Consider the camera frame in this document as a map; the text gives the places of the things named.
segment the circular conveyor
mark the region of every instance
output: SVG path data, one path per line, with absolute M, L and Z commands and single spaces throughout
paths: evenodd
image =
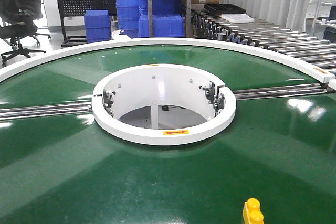
M 222 80 L 236 99 L 231 124 L 176 146 L 105 131 L 91 110 L 95 85 L 119 70 L 162 64 Z M 0 70 L 0 223 L 234 224 L 255 197 L 265 223 L 334 224 L 333 79 L 294 57 L 200 39 L 101 42 L 10 65 Z M 187 80 L 216 112 L 209 87 Z M 181 96 L 186 106 L 190 92 Z

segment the yellow lego brick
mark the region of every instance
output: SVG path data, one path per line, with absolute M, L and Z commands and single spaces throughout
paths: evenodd
M 243 208 L 244 224 L 264 224 L 264 215 L 260 210 L 260 202 L 250 198 L 244 203 Z

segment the central hub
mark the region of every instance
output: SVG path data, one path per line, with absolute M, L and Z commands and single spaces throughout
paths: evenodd
M 159 109 L 167 105 L 185 108 L 203 120 L 190 127 L 161 129 Z M 122 122 L 125 115 L 146 107 L 150 111 L 150 129 Z M 119 138 L 149 145 L 180 145 L 201 141 L 225 129 L 234 118 L 236 99 L 220 78 L 204 70 L 145 65 L 102 79 L 93 91 L 92 109 L 97 123 Z

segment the green conveyor belt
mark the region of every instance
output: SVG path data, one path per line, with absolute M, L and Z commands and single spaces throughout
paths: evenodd
M 232 90 L 317 83 L 255 56 L 137 46 L 88 52 L 0 84 L 1 108 L 88 100 L 111 72 L 148 63 L 209 71 Z M 196 144 L 153 147 L 105 132 L 92 113 L 0 121 L 1 224 L 335 224 L 336 94 L 237 101 L 232 124 Z
M 103 77 L 127 67 L 172 63 L 206 70 L 232 90 L 316 81 L 281 64 L 238 52 L 189 46 L 137 46 L 60 59 L 0 84 L 0 109 L 80 101 Z
M 239 101 L 229 128 L 183 148 L 117 139 L 91 114 L 0 123 L 0 222 L 240 223 L 256 197 L 266 223 L 333 224 L 335 102 Z

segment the cardboard box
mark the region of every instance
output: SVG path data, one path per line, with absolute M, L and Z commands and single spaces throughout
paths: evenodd
M 219 4 L 220 0 L 191 0 L 191 4 Z M 182 4 L 186 5 L 187 0 L 182 0 Z

